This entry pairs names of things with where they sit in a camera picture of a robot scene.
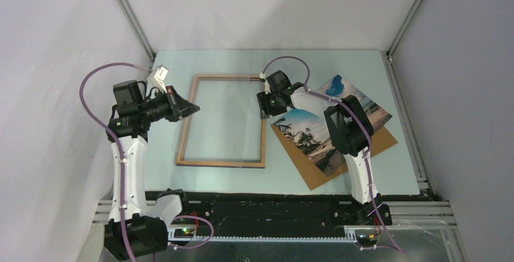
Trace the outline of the wooden picture frame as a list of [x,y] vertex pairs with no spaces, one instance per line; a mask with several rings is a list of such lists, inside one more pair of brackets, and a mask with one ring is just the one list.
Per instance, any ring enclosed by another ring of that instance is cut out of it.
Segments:
[[[200,81],[246,81],[246,82],[261,82],[258,74],[195,74],[193,76],[192,85],[190,88],[189,101],[196,101],[196,94]],[[266,150],[266,124],[267,121],[260,119],[261,126],[259,132],[259,160],[257,161],[200,161],[200,160],[186,160],[185,153],[187,149],[188,137],[190,134],[190,127],[192,117],[188,117],[184,121],[181,137],[179,139],[178,154],[176,157],[177,166],[196,166],[196,167],[235,167],[235,168],[265,168],[265,150]]]

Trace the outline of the beach photo print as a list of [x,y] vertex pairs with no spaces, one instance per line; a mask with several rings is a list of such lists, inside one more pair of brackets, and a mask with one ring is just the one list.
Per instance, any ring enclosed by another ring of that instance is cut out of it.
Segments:
[[[358,98],[374,129],[372,155],[379,154],[398,143],[385,127],[392,115],[342,76],[334,76],[317,92],[339,98],[345,98],[348,95]],[[277,120],[275,125],[306,155],[311,154],[320,144],[330,139],[325,119],[305,110],[291,110]]]

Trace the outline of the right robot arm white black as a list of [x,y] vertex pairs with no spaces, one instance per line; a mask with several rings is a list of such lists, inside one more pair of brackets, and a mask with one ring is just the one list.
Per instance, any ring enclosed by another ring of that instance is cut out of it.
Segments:
[[291,83],[280,70],[270,76],[260,73],[259,80],[264,85],[264,91],[256,96],[262,119],[288,109],[303,109],[325,119],[332,145],[344,157],[350,174],[353,218],[359,224],[384,227],[388,211],[382,205],[370,165],[374,129],[357,97],[323,95],[300,82]]

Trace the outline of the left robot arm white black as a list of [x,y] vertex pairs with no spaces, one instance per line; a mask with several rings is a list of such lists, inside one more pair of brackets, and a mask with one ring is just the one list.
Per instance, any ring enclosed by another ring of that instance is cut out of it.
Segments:
[[114,85],[113,94],[118,116],[109,120],[107,135],[115,180],[104,246],[117,260],[124,261],[166,250],[168,226],[173,220],[185,223],[192,215],[181,189],[167,190],[152,208],[147,206],[143,163],[153,122],[178,122],[200,107],[182,98],[173,86],[164,87],[152,98],[144,96],[136,80]]

